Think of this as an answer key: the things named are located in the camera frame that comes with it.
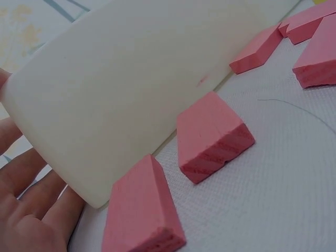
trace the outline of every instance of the pink eraser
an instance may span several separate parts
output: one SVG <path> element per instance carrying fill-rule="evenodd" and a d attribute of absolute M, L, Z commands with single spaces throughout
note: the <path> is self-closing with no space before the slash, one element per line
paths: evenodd
<path fill-rule="evenodd" d="M 185 244 L 163 169 L 147 155 L 113 185 L 102 252 L 171 252 Z"/>
<path fill-rule="evenodd" d="M 278 25 L 257 34 L 240 54 L 229 64 L 236 74 L 262 66 L 282 40 Z"/>
<path fill-rule="evenodd" d="M 254 143 L 244 122 L 215 92 L 177 117 L 178 165 L 194 184 Z"/>
<path fill-rule="evenodd" d="M 310 39 L 322 19 L 334 13 L 336 13 L 336 0 L 315 5 L 313 11 L 302 12 L 300 16 L 290 21 L 287 27 L 288 38 L 294 45 Z"/>
<path fill-rule="evenodd" d="M 336 14 L 325 17 L 293 67 L 303 88 L 336 84 Z"/>

